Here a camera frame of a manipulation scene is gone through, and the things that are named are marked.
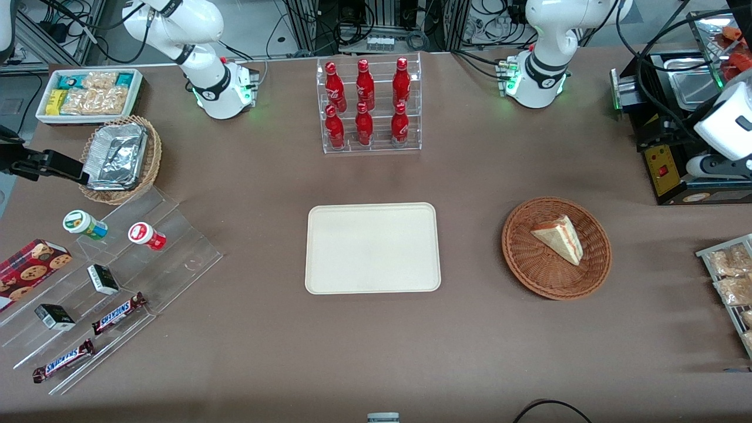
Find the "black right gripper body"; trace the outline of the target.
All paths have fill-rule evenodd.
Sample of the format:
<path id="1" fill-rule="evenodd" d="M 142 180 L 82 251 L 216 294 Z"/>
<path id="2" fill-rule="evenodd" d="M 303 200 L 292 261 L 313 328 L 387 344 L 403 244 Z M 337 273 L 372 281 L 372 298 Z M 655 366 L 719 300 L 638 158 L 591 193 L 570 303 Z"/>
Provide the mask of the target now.
<path id="1" fill-rule="evenodd" d="M 1 172 L 9 176 L 38 180 L 44 176 L 41 162 L 45 155 L 26 148 L 22 144 L 1 144 Z"/>

